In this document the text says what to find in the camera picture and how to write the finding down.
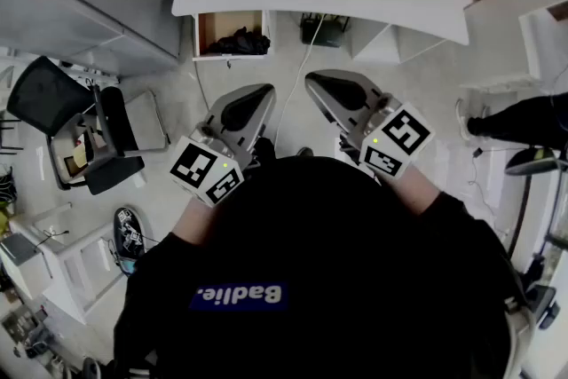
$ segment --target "tiled floor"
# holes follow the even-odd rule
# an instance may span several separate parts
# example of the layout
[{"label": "tiled floor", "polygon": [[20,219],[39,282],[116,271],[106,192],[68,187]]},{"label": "tiled floor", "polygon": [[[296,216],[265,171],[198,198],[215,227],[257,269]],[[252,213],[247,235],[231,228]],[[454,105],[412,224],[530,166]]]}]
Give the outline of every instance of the tiled floor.
[{"label": "tiled floor", "polygon": [[[278,101],[266,133],[268,138],[274,132],[285,99],[292,89],[298,67],[304,58],[306,46],[301,44],[300,30],[293,15],[280,12],[277,20],[277,42],[275,55],[266,60],[236,60],[228,68],[223,61],[205,62],[198,65],[199,76],[209,104],[219,96],[246,84],[271,83],[275,86]],[[185,42],[185,62],[177,71],[165,75],[150,75],[128,78],[120,87],[126,97],[151,88],[156,94],[166,129],[172,144],[181,135],[189,135],[194,125],[207,110],[194,75],[190,43]],[[512,228],[516,219],[515,207],[522,191],[520,180],[505,178],[502,170],[510,152],[482,154],[476,160],[477,182],[485,193],[484,203],[480,190],[470,181],[475,170],[472,152],[477,144],[465,144],[460,137],[454,116],[455,101],[467,96],[453,78],[454,60],[450,46],[440,45],[432,51],[400,66],[355,63],[349,54],[349,47],[330,49],[314,47],[304,67],[304,75],[323,68],[343,68],[358,71],[371,78],[383,91],[392,92],[398,99],[410,101],[435,128],[437,136],[420,155],[417,167],[429,176],[440,188],[463,200],[469,211],[476,217],[483,217],[491,224],[496,223],[500,231]],[[497,97],[489,100],[492,106],[497,102],[515,101],[515,96]],[[150,118],[137,110],[131,118],[133,128],[146,142],[156,140],[152,133],[155,126]],[[300,82],[291,98],[280,130],[278,156],[294,154],[301,146],[311,147],[317,155],[334,155],[336,129],[330,125],[315,107]],[[114,210],[123,204],[130,204],[142,214],[148,235],[162,239],[176,223],[189,200],[187,193],[172,183],[166,174],[167,164],[173,147],[167,153],[145,159],[144,175],[146,185],[136,188],[131,179],[98,196],[91,196],[86,188],[61,192],[54,185],[47,156],[43,158],[45,180],[40,179],[36,149],[43,145],[42,135],[37,131],[20,126],[20,140],[26,150],[15,159],[15,176],[20,190],[20,209],[37,213],[63,202],[72,202],[73,208],[59,217],[47,220],[55,229],[71,231],[65,242],[108,223]],[[484,143],[483,148],[503,148],[507,144]],[[97,340],[112,340],[113,326],[109,322],[110,312],[117,317],[122,307],[124,286],[118,286],[104,302],[104,312],[93,317],[90,324],[97,328]],[[78,352],[99,352],[100,346],[90,348],[92,336],[86,336],[84,346]]]}]

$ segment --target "person's leg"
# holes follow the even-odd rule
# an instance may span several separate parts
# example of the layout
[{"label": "person's leg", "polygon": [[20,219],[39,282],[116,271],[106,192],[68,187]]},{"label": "person's leg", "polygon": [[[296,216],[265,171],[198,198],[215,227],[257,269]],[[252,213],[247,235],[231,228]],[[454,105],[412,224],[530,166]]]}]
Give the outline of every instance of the person's leg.
[{"label": "person's leg", "polygon": [[560,126],[558,118],[562,118],[564,111],[568,117],[568,93],[555,95],[553,103],[555,109],[550,97],[519,101],[498,114],[469,119],[467,129],[474,136],[563,149],[568,141],[568,131]]}]

